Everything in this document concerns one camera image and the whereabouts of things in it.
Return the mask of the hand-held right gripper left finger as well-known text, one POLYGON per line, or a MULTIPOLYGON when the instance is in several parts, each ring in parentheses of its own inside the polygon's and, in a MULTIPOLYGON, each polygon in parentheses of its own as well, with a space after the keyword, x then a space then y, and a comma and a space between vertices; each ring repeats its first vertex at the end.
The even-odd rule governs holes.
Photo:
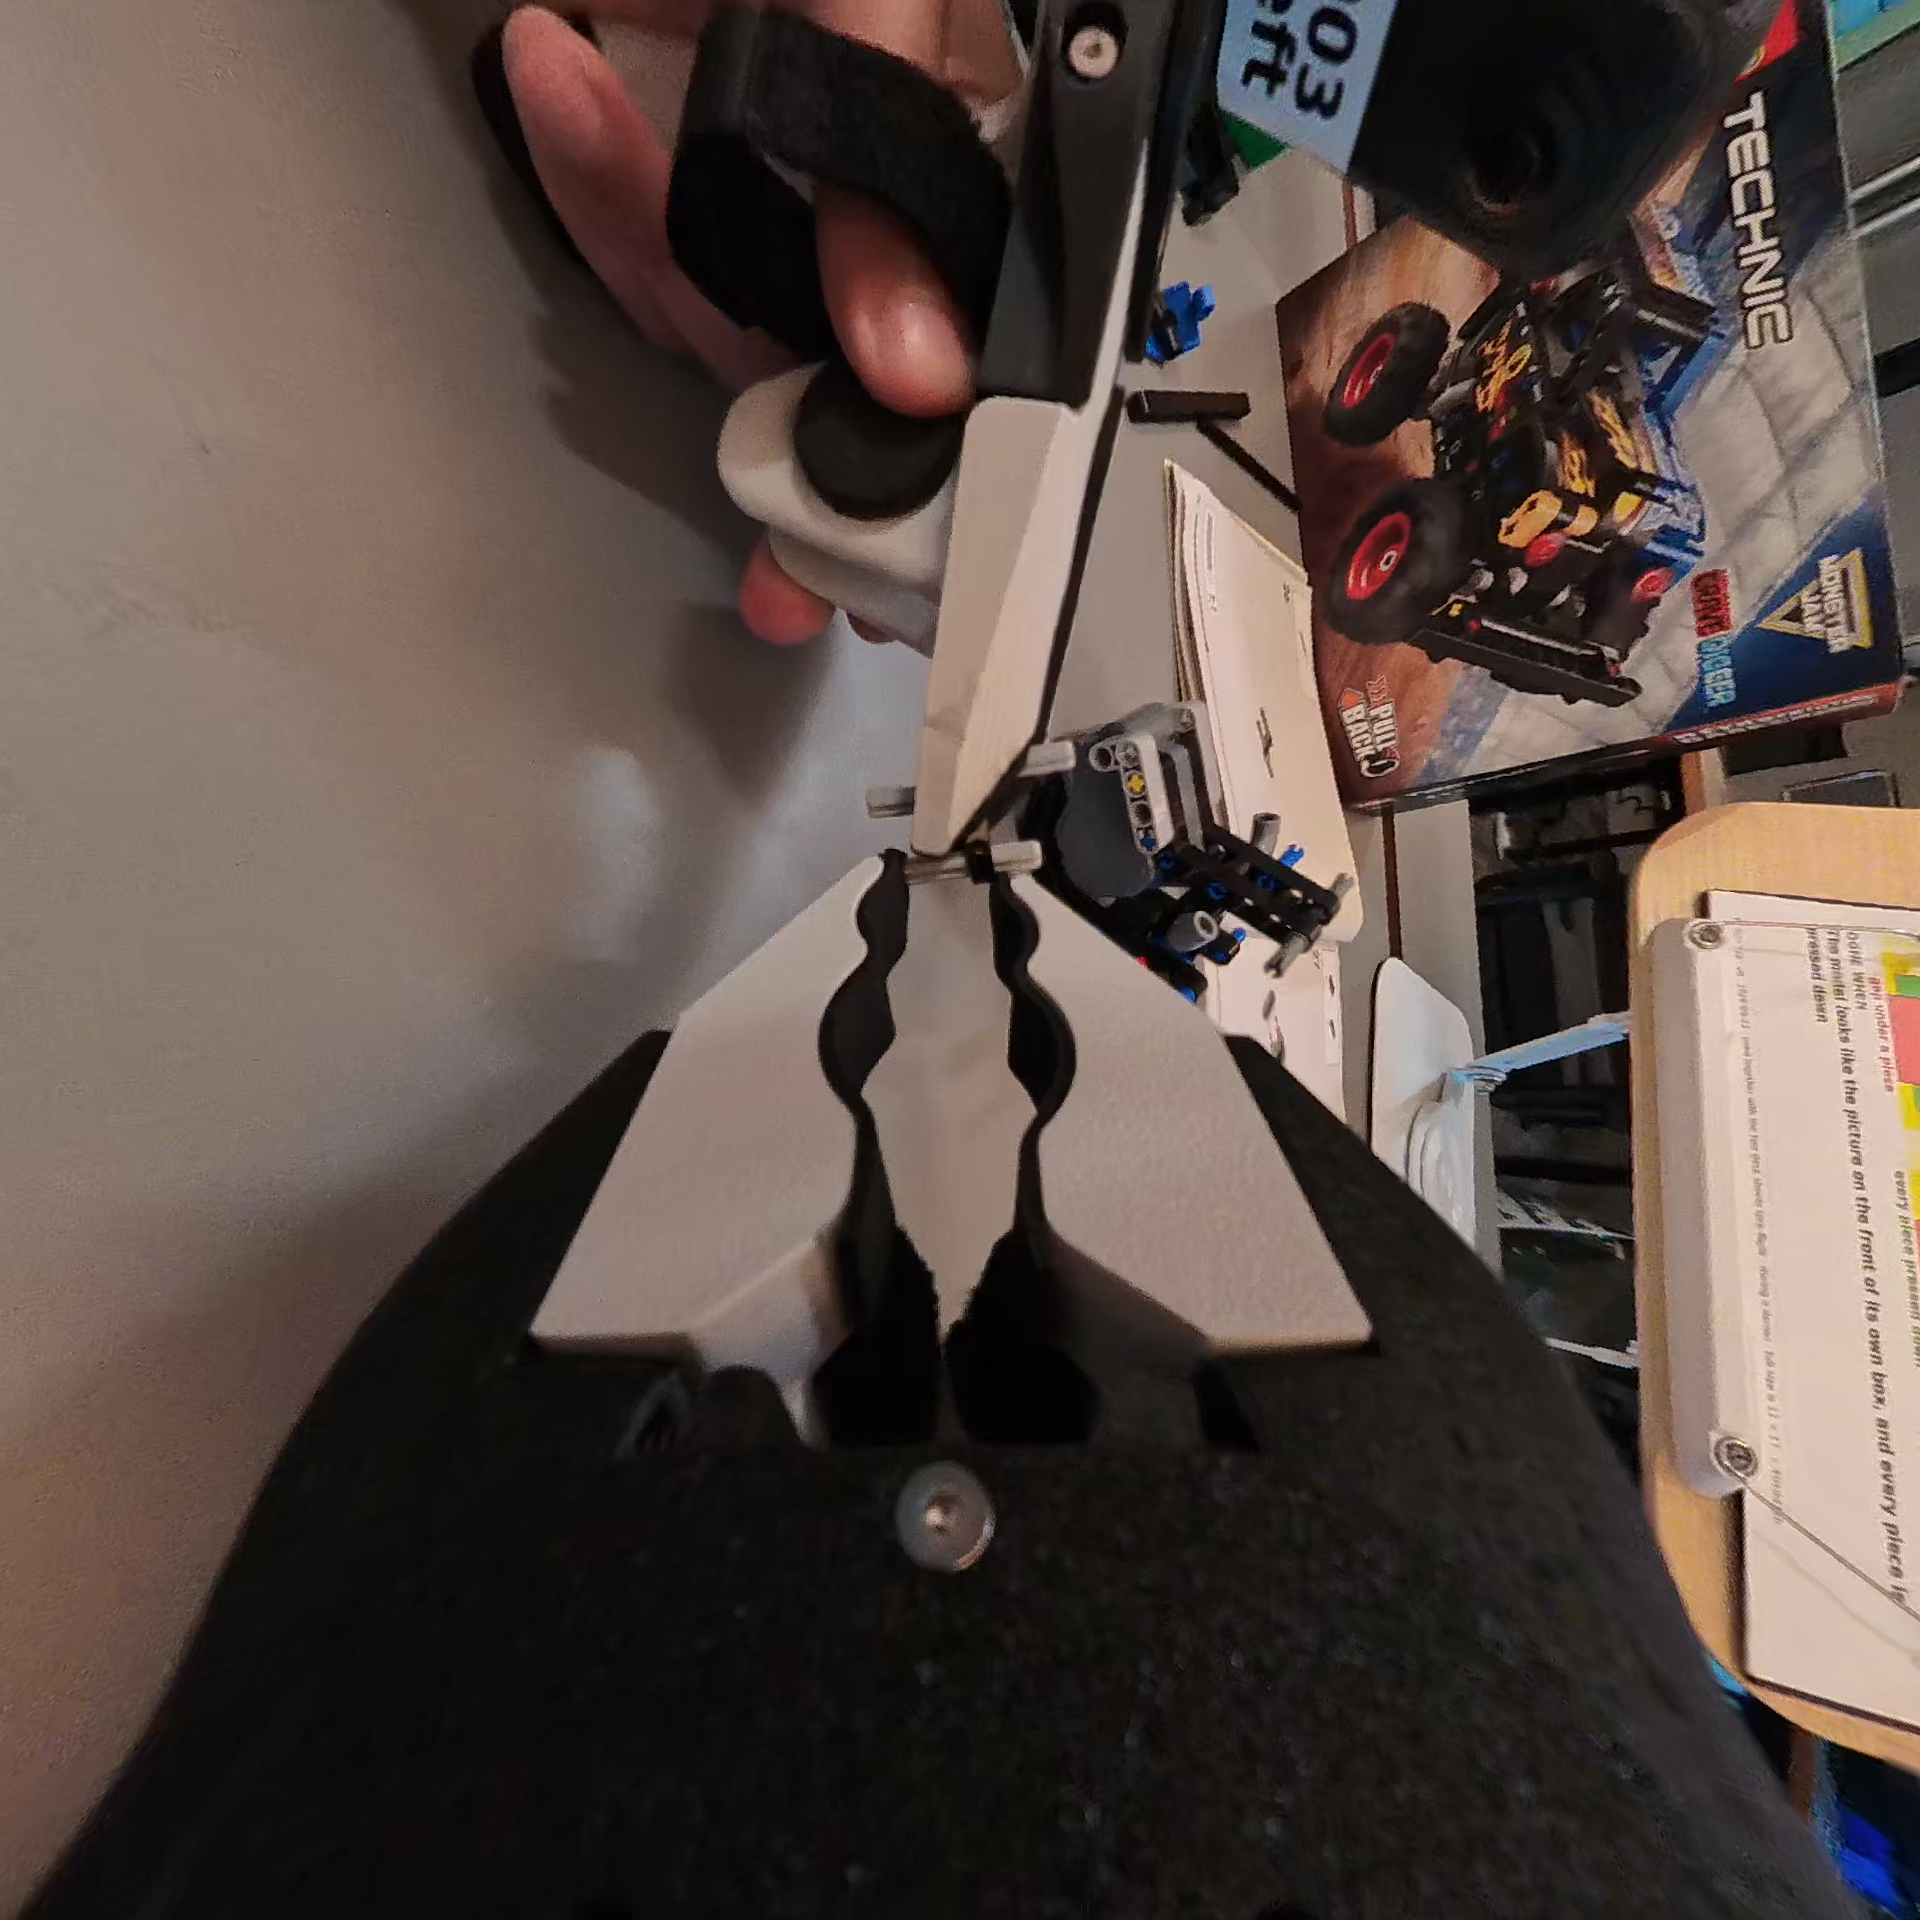
POLYGON ((847 1334, 832 1233, 857 1120, 822 1035, 872 956, 857 911, 886 878, 859 860, 680 1018, 536 1315, 542 1348, 747 1367, 824 1438, 812 1379, 847 1334))

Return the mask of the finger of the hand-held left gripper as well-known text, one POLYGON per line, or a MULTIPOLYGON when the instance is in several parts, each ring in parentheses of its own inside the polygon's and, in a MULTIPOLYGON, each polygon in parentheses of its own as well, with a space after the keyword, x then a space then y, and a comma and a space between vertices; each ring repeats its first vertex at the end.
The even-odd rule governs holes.
POLYGON ((1044 730, 1074 558, 1121 398, 988 398, 967 422, 920 736, 912 849, 955 849, 1044 730))

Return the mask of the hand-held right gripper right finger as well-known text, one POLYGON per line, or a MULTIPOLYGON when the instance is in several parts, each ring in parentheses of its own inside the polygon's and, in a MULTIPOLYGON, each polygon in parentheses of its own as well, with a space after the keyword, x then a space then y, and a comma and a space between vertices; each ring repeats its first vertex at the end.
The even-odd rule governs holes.
POLYGON ((1374 1337, 1219 1026, 1031 878, 993 884, 1031 1102, 1006 1300, 1094 1376, 1374 1337))

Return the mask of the small lego axle connector piece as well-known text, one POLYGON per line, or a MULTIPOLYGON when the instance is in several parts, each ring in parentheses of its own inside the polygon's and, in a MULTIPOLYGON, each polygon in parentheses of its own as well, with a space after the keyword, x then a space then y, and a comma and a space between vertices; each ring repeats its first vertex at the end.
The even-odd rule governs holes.
POLYGON ((1011 772, 1006 791, 991 803, 988 823, 970 828, 942 855, 903 855, 903 883, 910 890, 946 881, 988 884, 999 878, 1035 876, 1044 864, 1044 847, 1023 836, 1011 822, 1031 791, 1051 779, 1066 779, 1074 769, 1078 747, 1071 742, 1043 742, 1027 750, 1011 772))

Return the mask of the partly built grey lego model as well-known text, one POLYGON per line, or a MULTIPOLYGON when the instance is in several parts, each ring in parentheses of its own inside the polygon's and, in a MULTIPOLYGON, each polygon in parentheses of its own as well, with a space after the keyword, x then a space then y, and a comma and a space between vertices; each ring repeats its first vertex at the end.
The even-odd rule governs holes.
POLYGON ((1232 828, 1200 703, 1143 704, 1074 736, 1030 823, 1047 890, 1196 1007, 1243 953, 1286 977, 1356 892, 1350 872, 1311 876, 1279 814, 1232 828))

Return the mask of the thin black lego axle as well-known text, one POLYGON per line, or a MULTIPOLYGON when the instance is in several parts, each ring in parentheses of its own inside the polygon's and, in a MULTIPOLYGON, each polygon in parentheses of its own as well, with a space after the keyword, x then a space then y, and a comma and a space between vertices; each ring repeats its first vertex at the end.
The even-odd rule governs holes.
POLYGON ((1219 449, 1242 473, 1247 473, 1263 491, 1272 495, 1288 513, 1300 515, 1304 505, 1289 482, 1264 467, 1248 446, 1242 446, 1231 427, 1219 419, 1202 419, 1196 424, 1199 435, 1219 449))

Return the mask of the lego set box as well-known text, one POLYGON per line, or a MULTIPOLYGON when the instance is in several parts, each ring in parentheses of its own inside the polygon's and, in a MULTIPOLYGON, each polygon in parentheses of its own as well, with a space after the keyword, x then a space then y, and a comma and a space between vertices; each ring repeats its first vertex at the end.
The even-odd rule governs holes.
POLYGON ((1778 4, 1617 238, 1399 217, 1279 299, 1339 799, 1890 713, 1908 667, 1826 4, 1778 4))

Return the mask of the person's left hand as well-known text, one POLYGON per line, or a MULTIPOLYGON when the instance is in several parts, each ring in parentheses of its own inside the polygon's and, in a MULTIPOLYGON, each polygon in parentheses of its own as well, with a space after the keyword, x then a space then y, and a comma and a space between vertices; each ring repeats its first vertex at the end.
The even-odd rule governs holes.
MULTIPOLYGON (((1023 59, 1004 4, 793 4, 828 32, 915 65, 986 112, 1017 95, 1023 59)), ((667 244, 670 153, 609 56, 550 7, 503 30, 503 78, 536 177, 584 264, 656 348, 695 361, 727 393, 790 369, 682 275, 667 244)), ((852 371, 900 417, 972 406, 977 332, 920 240, 890 210, 840 188, 812 192, 824 298, 852 371)))

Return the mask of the white stand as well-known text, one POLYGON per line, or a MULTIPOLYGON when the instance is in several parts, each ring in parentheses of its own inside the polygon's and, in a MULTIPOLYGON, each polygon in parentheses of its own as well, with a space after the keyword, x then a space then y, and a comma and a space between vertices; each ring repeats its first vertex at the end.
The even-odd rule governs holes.
POLYGON ((1633 1016, 1599 1016, 1537 1041, 1473 1054, 1465 1012, 1404 960, 1374 985, 1370 1142, 1379 1160, 1474 1250, 1481 1249, 1481 1105, 1522 1071, 1628 1043, 1633 1016))

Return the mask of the open instruction booklet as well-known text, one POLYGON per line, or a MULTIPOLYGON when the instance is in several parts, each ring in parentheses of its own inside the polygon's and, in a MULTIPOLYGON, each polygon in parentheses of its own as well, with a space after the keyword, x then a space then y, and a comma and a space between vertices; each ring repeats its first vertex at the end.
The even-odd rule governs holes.
POLYGON ((1360 934, 1358 864, 1312 672, 1305 570, 1239 519, 1186 468, 1164 464, 1168 588, 1179 692, 1207 710, 1226 825, 1343 895, 1334 926, 1275 972, 1279 945, 1248 934, 1239 959, 1202 964, 1204 1008, 1231 1035, 1263 1043, 1346 1115, 1339 959, 1360 934))

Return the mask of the white plastic panel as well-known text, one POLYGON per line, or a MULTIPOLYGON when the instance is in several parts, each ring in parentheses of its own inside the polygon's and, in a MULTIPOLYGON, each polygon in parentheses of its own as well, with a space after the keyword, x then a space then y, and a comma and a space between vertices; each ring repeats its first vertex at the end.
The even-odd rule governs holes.
POLYGON ((1769 1458, 1768 1182, 1743 953, 1721 922, 1667 919, 1649 964, 1671 1448, 1695 1492, 1728 1500, 1769 1458))

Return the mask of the printed instruction sheet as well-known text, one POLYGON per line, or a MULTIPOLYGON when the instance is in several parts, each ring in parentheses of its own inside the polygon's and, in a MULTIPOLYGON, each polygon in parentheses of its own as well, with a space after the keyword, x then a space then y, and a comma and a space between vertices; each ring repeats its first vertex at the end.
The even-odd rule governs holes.
POLYGON ((1736 1043, 1745 1671, 1919 1714, 1916 916, 1710 895, 1736 1043))

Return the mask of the blue plastic bin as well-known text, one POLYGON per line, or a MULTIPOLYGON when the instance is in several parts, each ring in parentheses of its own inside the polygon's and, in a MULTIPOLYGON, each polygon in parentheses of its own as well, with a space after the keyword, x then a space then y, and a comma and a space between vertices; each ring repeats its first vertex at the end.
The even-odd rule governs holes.
POLYGON ((1855 1896, 1875 1913, 1919 1916, 1919 1777, 1808 1738, 1792 1792, 1855 1896))

